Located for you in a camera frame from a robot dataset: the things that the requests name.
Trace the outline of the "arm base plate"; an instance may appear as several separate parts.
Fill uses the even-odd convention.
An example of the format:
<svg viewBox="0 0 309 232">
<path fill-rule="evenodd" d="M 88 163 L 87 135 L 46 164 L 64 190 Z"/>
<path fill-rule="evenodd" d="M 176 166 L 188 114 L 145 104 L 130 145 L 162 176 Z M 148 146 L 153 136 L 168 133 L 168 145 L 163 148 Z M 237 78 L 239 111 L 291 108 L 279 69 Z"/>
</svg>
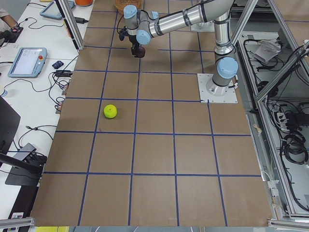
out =
<svg viewBox="0 0 309 232">
<path fill-rule="evenodd" d="M 191 31 L 196 32 L 210 32 L 214 33 L 214 23 L 213 22 L 206 22 L 206 23 L 196 23 L 190 26 Z"/>
<path fill-rule="evenodd" d="M 198 73 L 197 83 L 201 103 L 238 103 L 233 80 L 229 85 L 219 87 L 213 82 L 212 73 Z"/>
</svg>

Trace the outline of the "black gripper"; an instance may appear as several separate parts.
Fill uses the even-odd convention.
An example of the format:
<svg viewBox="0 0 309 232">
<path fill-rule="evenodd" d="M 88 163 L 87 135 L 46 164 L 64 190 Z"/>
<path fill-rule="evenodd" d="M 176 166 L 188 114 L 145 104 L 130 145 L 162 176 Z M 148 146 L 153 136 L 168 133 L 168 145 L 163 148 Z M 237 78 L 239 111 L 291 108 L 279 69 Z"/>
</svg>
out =
<svg viewBox="0 0 309 232">
<path fill-rule="evenodd" d="M 136 55 L 137 55 L 137 50 L 136 50 L 136 48 L 138 48 L 138 47 L 141 46 L 141 45 L 140 45 L 139 42 L 137 41 L 136 35 L 130 35 L 128 32 L 127 32 L 127 35 L 128 35 L 129 41 L 132 43 L 132 46 L 131 46 L 131 54 L 132 54 L 133 56 L 136 56 Z"/>
</svg>

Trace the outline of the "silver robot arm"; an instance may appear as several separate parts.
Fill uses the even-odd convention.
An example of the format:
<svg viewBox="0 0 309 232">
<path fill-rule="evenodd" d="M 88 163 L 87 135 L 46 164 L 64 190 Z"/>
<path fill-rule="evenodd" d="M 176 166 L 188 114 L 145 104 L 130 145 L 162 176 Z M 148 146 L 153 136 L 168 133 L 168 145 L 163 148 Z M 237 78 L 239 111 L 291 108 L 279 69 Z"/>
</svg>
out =
<svg viewBox="0 0 309 232">
<path fill-rule="evenodd" d="M 181 11 L 159 17 L 157 12 L 139 10 L 134 5 L 124 8 L 125 26 L 119 31 L 119 39 L 129 38 L 131 53 L 136 58 L 145 55 L 143 45 L 152 38 L 189 27 L 197 23 L 214 22 L 216 72 L 206 84 L 213 96 L 223 96 L 230 81 L 238 71 L 238 63 L 231 57 L 234 46 L 230 39 L 231 0 L 202 0 L 200 3 Z"/>
</svg>

